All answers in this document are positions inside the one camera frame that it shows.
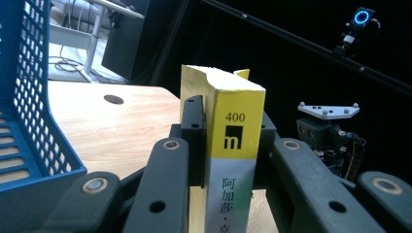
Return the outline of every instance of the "book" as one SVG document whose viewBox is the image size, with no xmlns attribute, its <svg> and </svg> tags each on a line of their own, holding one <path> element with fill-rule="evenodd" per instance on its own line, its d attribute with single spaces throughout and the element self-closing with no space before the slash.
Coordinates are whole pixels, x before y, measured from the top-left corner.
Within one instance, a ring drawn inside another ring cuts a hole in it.
<svg viewBox="0 0 412 233">
<path fill-rule="evenodd" d="M 181 103 L 203 96 L 207 124 L 204 232 L 246 232 L 265 89 L 226 71 L 182 66 Z"/>
</svg>

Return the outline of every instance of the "floor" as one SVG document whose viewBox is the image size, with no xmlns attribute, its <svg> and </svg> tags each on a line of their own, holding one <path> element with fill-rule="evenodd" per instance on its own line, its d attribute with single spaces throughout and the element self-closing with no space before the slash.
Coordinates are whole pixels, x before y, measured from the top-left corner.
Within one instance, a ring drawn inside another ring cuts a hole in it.
<svg viewBox="0 0 412 233">
<path fill-rule="evenodd" d="M 61 25 L 63 19 L 63 13 L 59 9 L 52 7 L 51 24 Z M 70 25 L 72 29 L 92 31 L 92 25 L 86 23 L 78 23 L 72 20 Z M 96 74 L 94 77 L 101 83 L 124 84 L 127 83 L 126 79 L 101 65 L 109 33 L 110 31 L 107 29 L 100 31 L 99 42 L 91 69 Z M 86 61 L 86 50 L 49 44 L 49 57 L 49 80 L 88 83 L 88 80 L 80 73 L 80 69 Z"/>
</svg>

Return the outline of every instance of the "black background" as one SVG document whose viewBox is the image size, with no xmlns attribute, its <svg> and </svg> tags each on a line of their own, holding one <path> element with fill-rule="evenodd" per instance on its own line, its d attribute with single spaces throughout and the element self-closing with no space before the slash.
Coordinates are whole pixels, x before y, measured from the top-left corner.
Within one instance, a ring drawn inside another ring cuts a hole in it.
<svg viewBox="0 0 412 233">
<path fill-rule="evenodd" d="M 345 23 L 358 7 L 372 9 L 376 11 L 374 17 L 380 21 L 381 30 L 373 40 L 353 50 L 355 56 L 351 59 L 412 84 L 411 1 L 233 0 L 225 3 L 328 50 L 341 45 Z M 212 66 L 229 72 L 249 68 L 250 80 L 266 88 L 265 110 L 281 137 L 297 138 L 295 121 L 305 117 L 297 110 L 301 101 L 324 106 L 358 103 L 357 115 L 336 123 L 367 141 L 362 170 L 386 172 L 412 183 L 411 95 L 332 63 L 200 1 L 189 1 L 183 15 L 177 14 L 178 9 L 177 2 L 162 11 L 149 6 L 147 16 L 156 15 L 151 28 L 157 23 L 157 32 L 164 33 L 159 37 L 161 43 L 156 41 L 154 45 L 149 39 L 155 41 L 155 33 L 145 32 L 143 28 L 138 47 L 155 49 L 150 59 L 146 50 L 145 58 L 141 58 L 138 65 L 145 67 L 145 73 L 135 69 L 131 83 L 153 84 L 148 75 L 151 71 L 157 74 L 155 84 L 179 96 L 182 64 Z M 176 22 L 176 16 L 183 17 L 180 23 Z M 373 28 L 376 24 L 370 26 L 371 30 L 376 29 Z M 178 33 L 170 37 L 168 33 L 173 28 L 177 28 Z M 171 45 L 170 50 L 162 53 L 167 44 Z"/>
</svg>

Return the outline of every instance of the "screw hole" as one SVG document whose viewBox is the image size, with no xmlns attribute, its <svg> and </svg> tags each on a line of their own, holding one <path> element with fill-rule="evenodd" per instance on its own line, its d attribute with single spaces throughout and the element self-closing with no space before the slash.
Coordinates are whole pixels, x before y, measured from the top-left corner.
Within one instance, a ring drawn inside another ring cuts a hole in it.
<svg viewBox="0 0 412 233">
<path fill-rule="evenodd" d="M 331 202 L 329 202 L 329 206 L 330 206 L 331 209 L 333 209 L 336 212 L 339 212 L 339 213 L 345 213 L 346 212 L 346 207 L 343 204 L 341 204 L 340 202 L 331 201 Z"/>
<path fill-rule="evenodd" d="M 121 105 L 124 103 L 123 99 L 121 99 L 120 97 L 116 96 L 116 95 L 105 95 L 104 99 L 112 104 L 117 104 L 117 105 Z"/>
<path fill-rule="evenodd" d="M 164 204 L 164 202 L 162 201 L 153 202 L 149 207 L 149 210 L 154 214 L 158 214 L 164 211 L 164 209 L 166 209 L 166 204 Z"/>
</svg>

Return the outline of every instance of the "table surface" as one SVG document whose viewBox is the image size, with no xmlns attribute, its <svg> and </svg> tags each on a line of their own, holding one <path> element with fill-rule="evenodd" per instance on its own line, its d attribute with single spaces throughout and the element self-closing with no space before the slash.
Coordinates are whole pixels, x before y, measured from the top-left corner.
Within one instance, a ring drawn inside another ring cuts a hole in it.
<svg viewBox="0 0 412 233">
<path fill-rule="evenodd" d="M 52 115 L 89 172 L 127 177 L 179 123 L 180 100 L 161 87 L 49 82 Z M 202 232 L 200 188 L 190 192 L 189 232 Z M 254 191 L 248 232 L 277 232 L 264 191 Z"/>
</svg>

